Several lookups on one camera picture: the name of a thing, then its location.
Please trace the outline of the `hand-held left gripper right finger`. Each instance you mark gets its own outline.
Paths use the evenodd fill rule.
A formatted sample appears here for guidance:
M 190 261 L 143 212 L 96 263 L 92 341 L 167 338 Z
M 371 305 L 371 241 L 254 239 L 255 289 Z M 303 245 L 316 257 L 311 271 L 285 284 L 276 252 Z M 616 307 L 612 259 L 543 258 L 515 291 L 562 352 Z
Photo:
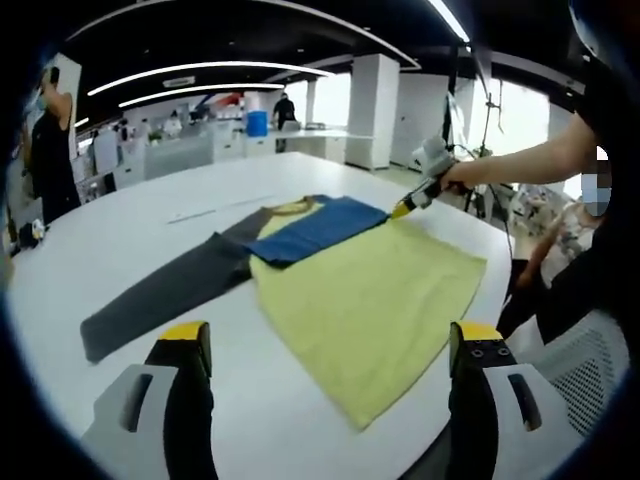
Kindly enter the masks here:
M 491 325 L 450 328 L 448 479 L 547 479 L 580 445 L 560 393 Z

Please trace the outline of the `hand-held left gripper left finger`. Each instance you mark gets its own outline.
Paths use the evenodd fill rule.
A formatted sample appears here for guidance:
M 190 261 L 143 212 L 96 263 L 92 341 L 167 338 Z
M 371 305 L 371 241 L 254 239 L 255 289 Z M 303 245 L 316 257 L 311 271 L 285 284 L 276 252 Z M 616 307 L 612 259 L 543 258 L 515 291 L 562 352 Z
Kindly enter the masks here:
M 94 402 L 81 438 L 112 479 L 215 479 L 210 328 L 171 327 Z

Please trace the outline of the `person's right hand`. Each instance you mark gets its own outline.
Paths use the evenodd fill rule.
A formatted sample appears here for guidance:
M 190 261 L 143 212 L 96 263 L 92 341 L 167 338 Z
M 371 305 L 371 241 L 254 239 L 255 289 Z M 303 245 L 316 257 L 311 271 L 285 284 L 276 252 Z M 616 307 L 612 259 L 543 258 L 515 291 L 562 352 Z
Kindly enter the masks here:
M 440 178 L 440 185 L 443 191 L 451 189 L 457 191 L 470 190 L 483 182 L 484 167 L 479 160 L 454 163 Z

